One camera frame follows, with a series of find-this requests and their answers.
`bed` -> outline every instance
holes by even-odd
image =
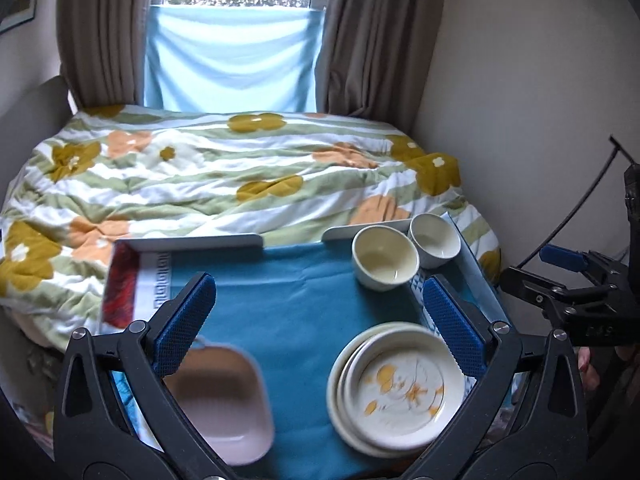
[[[100,330],[113,243],[255,232],[267,244],[327,228],[447,211],[494,279],[494,232],[465,199],[458,163],[388,124],[324,114],[82,110],[41,142],[1,214],[0,303],[60,350]]]

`wall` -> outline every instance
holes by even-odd
[[[517,264],[594,179],[609,134],[640,160],[640,20],[627,0],[446,0],[413,134],[459,158],[466,194]],[[625,168],[619,157],[558,244],[625,247]],[[527,269],[583,280],[537,258]],[[546,330],[535,307],[508,309]]]
[[[38,0],[35,19],[0,34],[0,116],[60,71],[56,0]]]

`white plate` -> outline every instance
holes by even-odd
[[[364,442],[362,439],[357,437],[351,429],[351,424],[348,423],[347,420],[343,420],[341,414],[338,412],[337,406],[337,387],[338,380],[340,378],[340,374],[342,373],[345,364],[351,357],[352,354],[369,338],[375,336],[377,334],[386,332],[386,330],[400,327],[400,326],[417,326],[414,323],[407,322],[390,322],[383,323],[365,330],[361,332],[356,337],[354,337],[347,346],[344,347],[340,355],[338,355],[337,359],[334,362],[334,366],[331,368],[331,373],[329,373],[329,379],[326,384],[326,406],[327,411],[329,413],[329,419],[331,423],[334,425],[335,431],[340,435],[341,439],[343,439],[349,446],[353,447],[356,451],[364,453],[368,456],[374,456],[377,458],[398,458],[401,456],[407,455],[409,452],[407,451],[396,451],[396,450],[387,450],[380,449],[377,446],[372,446],[367,442]]]
[[[432,442],[462,404],[465,378],[446,344],[421,326],[396,327],[358,350],[344,380],[348,418],[370,444]]]

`framed picture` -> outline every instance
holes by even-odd
[[[36,16],[37,0],[14,0],[9,8],[9,13],[0,23],[0,34],[10,28],[30,22]]]

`metal bolt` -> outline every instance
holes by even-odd
[[[72,333],[71,333],[71,337],[73,339],[82,339],[84,336],[86,336],[86,329],[85,328],[76,328]]]
[[[565,341],[566,340],[566,332],[560,328],[556,328],[554,330],[554,337],[556,339],[558,339],[558,341]]]
[[[142,321],[141,319],[132,322],[129,325],[129,332],[133,332],[134,334],[137,334],[139,332],[142,332],[146,327],[146,323],[144,321]]]
[[[509,325],[507,325],[503,321],[497,321],[497,322],[494,323],[494,330],[498,334],[508,334],[509,330],[511,330],[511,327],[509,327]]]

